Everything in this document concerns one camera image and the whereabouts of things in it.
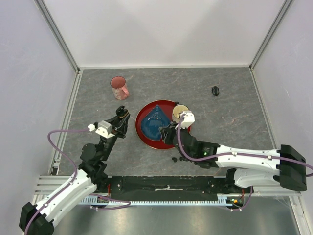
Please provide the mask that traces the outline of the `small black object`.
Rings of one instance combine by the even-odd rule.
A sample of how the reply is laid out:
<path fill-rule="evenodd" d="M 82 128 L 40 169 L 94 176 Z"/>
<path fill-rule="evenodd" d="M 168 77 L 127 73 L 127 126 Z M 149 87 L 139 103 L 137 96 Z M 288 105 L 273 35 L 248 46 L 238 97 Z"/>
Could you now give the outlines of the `small black object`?
<path fill-rule="evenodd" d="M 213 86 L 211 92 L 214 96 L 218 96 L 220 94 L 220 90 L 217 86 Z"/>

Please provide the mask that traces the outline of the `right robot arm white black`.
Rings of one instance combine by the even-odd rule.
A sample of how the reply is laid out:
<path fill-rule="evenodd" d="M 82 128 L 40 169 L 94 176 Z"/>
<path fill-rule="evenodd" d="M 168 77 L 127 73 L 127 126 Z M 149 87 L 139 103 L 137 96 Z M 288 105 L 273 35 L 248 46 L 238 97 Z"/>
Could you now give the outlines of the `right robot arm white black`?
<path fill-rule="evenodd" d="M 307 190 L 305 158 L 290 145 L 280 149 L 250 150 L 199 141 L 176 125 L 161 127 L 161 140 L 172 144 L 181 160 L 210 169 L 228 168 L 224 187 L 234 193 L 240 188 L 279 185 L 292 191 Z"/>

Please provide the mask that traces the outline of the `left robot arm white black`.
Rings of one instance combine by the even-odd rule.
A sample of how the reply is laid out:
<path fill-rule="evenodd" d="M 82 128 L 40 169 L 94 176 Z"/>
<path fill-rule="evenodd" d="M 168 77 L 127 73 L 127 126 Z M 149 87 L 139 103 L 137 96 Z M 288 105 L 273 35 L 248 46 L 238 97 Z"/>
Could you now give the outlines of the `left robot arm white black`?
<path fill-rule="evenodd" d="M 107 188 L 105 161 L 118 138 L 126 136 L 130 114 L 124 106 L 108 120 L 90 124 L 87 131 L 100 136 L 98 144 L 85 144 L 81 152 L 81 164 L 74 173 L 50 195 L 33 205 L 26 203 L 21 212 L 19 227 L 26 235 L 51 235 L 55 227 L 84 198 Z"/>

